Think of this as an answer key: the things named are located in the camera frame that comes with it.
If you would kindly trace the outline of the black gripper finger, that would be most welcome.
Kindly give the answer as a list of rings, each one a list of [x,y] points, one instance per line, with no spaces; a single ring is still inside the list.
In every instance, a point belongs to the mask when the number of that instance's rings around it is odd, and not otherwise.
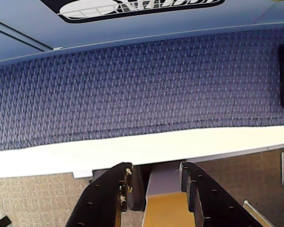
[[[83,191],[67,227],[119,227],[133,191],[133,165],[122,162],[102,173]]]
[[[181,191],[187,195],[196,227],[260,227],[215,179],[200,166],[180,163]]]

